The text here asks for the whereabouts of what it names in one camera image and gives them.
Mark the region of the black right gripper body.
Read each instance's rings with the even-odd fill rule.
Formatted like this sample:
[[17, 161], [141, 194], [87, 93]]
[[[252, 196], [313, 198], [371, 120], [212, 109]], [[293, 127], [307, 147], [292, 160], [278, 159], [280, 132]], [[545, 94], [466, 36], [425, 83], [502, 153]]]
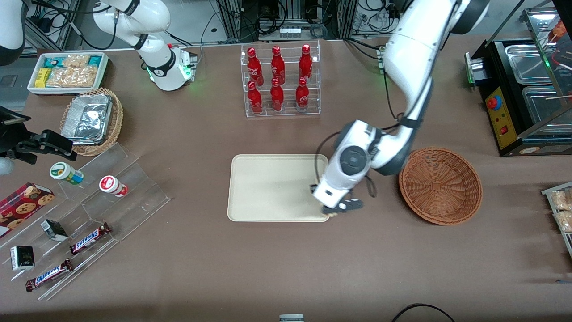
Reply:
[[0, 156], [6, 157], [8, 151], [16, 148], [18, 143], [30, 139], [30, 132], [25, 122], [31, 117], [13, 112], [0, 106]]

